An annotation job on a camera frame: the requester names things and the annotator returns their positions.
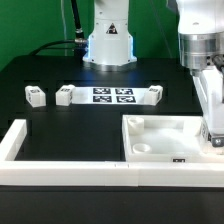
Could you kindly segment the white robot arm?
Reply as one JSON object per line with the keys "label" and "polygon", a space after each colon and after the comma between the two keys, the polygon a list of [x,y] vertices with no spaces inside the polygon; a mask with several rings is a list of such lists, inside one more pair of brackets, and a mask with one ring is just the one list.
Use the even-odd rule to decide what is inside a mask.
{"label": "white robot arm", "polygon": [[[224,146],[224,0],[167,0],[179,13],[182,66],[190,70],[214,147]],[[94,0],[88,67],[119,71],[137,62],[128,32],[129,0]]]}

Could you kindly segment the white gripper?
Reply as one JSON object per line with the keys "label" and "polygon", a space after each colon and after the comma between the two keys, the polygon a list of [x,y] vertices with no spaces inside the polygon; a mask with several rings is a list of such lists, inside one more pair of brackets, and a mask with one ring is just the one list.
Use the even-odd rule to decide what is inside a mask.
{"label": "white gripper", "polygon": [[213,147],[224,147],[224,75],[215,67],[197,71],[193,77],[203,117]]}

